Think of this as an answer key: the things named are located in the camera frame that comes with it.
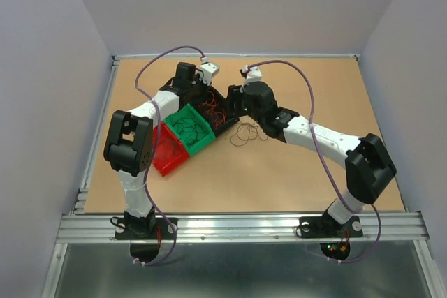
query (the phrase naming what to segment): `cable connector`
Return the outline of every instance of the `cable connector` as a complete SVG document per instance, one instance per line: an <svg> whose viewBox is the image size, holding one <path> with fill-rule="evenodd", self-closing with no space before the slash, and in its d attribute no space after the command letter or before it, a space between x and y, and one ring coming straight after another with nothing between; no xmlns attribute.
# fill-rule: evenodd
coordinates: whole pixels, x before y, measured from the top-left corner
<svg viewBox="0 0 447 298"><path fill-rule="evenodd" d="M250 72L250 70L251 70L251 69L249 69L249 66L245 66L245 67L243 67L242 69L240 69L240 75L241 75L243 78L246 78L247 75L248 75L248 73Z"/></svg>

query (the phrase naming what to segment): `metal sheet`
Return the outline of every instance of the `metal sheet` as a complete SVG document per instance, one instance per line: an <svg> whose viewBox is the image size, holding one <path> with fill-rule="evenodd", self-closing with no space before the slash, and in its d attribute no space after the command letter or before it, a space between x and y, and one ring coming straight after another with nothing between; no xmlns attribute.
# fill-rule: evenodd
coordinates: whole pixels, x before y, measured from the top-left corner
<svg viewBox="0 0 447 298"><path fill-rule="evenodd" d="M353 244L353 255L370 242ZM318 244L179 245L166 263L134 265L126 244L68 247L56 297L430 297L412 241L381 242L352 265Z"/></svg>

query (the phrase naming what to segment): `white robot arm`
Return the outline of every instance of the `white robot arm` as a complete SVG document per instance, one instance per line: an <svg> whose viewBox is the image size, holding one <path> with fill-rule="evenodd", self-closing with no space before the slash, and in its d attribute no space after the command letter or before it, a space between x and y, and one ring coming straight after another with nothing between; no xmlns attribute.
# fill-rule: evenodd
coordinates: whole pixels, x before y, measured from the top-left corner
<svg viewBox="0 0 447 298"><path fill-rule="evenodd" d="M219 66L202 59L202 64L179 63L170 83L161 87L153 97L128 112L116 111L104 149L104 158L117 171L124 190L125 218L138 223L142 230L152 229L154 210L145 194L144 176L151 162L152 130L161 120L182 109L189 101L206 94ZM161 120L156 114L157 104ZM132 134L133 141L123 135Z"/></svg>

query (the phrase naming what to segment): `screw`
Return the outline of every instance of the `screw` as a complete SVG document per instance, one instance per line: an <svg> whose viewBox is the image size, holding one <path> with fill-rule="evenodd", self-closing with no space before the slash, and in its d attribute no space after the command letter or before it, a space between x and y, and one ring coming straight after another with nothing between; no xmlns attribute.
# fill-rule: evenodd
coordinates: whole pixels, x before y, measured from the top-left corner
<svg viewBox="0 0 447 298"><path fill-rule="evenodd" d="M354 221L352 223L352 228L356 231L359 232L362 230L362 224L360 223L360 221Z"/></svg>

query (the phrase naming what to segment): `black wire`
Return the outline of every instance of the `black wire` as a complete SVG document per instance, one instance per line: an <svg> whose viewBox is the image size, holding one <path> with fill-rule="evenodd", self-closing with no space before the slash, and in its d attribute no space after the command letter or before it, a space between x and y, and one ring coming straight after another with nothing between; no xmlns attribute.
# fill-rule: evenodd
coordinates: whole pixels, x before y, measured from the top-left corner
<svg viewBox="0 0 447 298"><path fill-rule="evenodd" d="M256 140L256 139L259 139L261 141L268 140L268 136L265 136L265 138L263 138L261 136L261 131L259 130L259 125L255 121L253 121L252 124L249 122L238 122L237 125L238 125L238 127L236 128L236 132L230 136L230 143L235 147L243 147L250 140ZM240 135L240 131L242 131L244 128L247 128L247 130L248 130L247 137L242 137ZM240 141L242 141L242 143L235 143L235 141L234 141L235 137L237 137Z"/></svg>
<svg viewBox="0 0 447 298"><path fill-rule="evenodd" d="M178 119L173 123L173 127L178 135L188 133L187 137L184 139L188 147L192 147L207 135L207 132L205 132L203 127L196 122L192 115Z"/></svg>
<svg viewBox="0 0 447 298"><path fill-rule="evenodd" d="M110 223L111 223L112 225L114 225L115 227L118 227L118 228L121 228L122 230L125 230L126 227L124 227L124 225L118 223L118 219L119 219L119 217L117 217L117 216L113 216L112 218L110 218Z"/></svg>

